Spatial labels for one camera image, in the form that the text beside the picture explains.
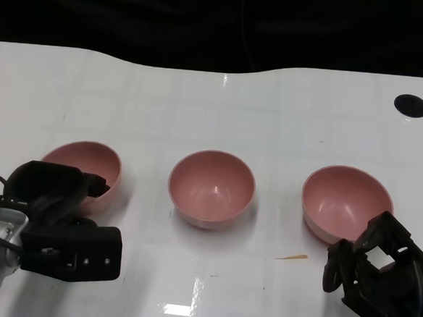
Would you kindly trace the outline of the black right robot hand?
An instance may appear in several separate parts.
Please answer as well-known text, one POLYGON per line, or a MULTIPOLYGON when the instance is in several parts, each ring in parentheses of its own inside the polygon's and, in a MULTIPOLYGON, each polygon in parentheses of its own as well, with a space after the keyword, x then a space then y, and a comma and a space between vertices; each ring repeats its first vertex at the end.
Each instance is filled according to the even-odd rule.
POLYGON ((423 317, 423 251, 388 211, 355 241, 327 251, 322 287, 342 287, 343 303, 359 317, 423 317))

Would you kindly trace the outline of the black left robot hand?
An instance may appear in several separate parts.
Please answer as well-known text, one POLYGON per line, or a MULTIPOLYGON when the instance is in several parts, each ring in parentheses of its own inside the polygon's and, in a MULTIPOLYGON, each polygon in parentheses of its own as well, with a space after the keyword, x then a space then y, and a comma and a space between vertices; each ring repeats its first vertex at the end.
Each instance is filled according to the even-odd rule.
POLYGON ((38 225, 67 224, 81 215, 87 197, 97 198, 111 189, 106 180, 76 167, 31 161, 9 176, 3 199, 25 212, 38 225))

